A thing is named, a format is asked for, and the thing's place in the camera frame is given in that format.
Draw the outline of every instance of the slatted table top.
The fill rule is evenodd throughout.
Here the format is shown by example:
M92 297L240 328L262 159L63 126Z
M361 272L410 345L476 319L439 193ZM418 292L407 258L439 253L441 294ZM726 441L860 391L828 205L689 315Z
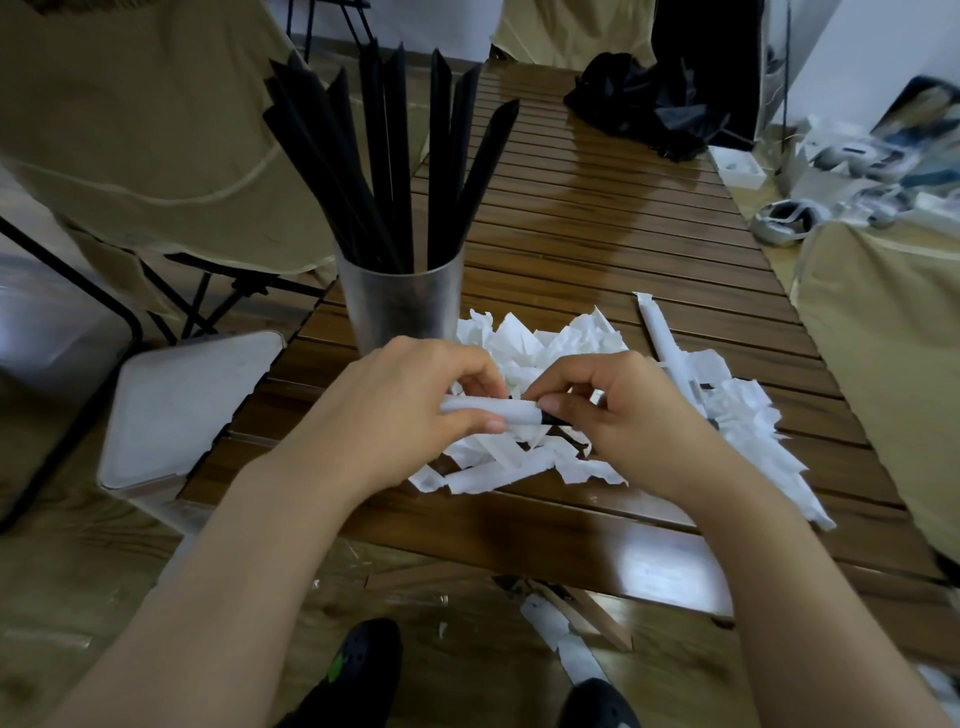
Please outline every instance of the slatted table top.
M894 641L960 667L960 622L944 576L880 466L796 311L709 161L675 164L569 114L572 75L524 65L481 78L471 152L500 103L521 99L511 141L468 236L463 310L509 311L560 330L599 306L627 345L650 353L634 291L657 297L681 348L716 349L757 379L782 414L836 530L824 546ZM425 207L427 170L413 180ZM217 503L237 471L282 438L358 356L334 286L238 411L180 494ZM456 468L442 458L439 470ZM722 572L669 503L556 471L452 497L409 483L379 494L343 534L599 593L728 615Z

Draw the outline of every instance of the paper scrap on floor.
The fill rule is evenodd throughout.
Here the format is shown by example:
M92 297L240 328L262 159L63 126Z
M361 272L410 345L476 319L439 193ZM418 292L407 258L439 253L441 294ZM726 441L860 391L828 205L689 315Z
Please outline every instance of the paper scrap on floor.
M653 297L643 293L636 297L661 366L687 400L714 421L724 439L793 500L808 521L824 529L835 527L801 475L805 465L780 444L784 437L776 430L780 412L763 387L734 378L723 357L713 350L681 351ZM470 318L459 322L457 338L491 354L508 393L517 399L561 356L628 349L599 308L577 316L558 333L531 331L513 313L494 328L491 313L471 310ZM596 402L601 394L594 392L592 400ZM549 425L513 425L501 435L471 435L444 451L460 471L443 476L424 466L410 482L425 493L446 486L454 495L478 494L556 468L566 484L585 483L591 477L611 485L626 483L609 463L587 459L591 444L582 432L572 427L562 430L566 437L547 434ZM585 446L583 452L574 443Z

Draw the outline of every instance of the shoe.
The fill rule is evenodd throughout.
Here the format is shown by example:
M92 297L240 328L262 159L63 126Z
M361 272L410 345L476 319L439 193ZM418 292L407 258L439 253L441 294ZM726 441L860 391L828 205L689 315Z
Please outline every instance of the shoe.
M392 619L369 619L351 629L326 677L276 728L383 728L400 679L403 642Z
M617 689L597 677L574 686L557 728L640 728L640 720Z

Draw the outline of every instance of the right hand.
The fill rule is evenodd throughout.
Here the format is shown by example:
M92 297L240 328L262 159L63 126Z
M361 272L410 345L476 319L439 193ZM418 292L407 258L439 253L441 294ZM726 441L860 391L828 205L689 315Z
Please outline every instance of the right hand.
M589 401L594 389L604 391L599 404ZM716 482L716 469L746 465L657 363L637 352L565 356L523 398L587 435L629 483L681 507Z

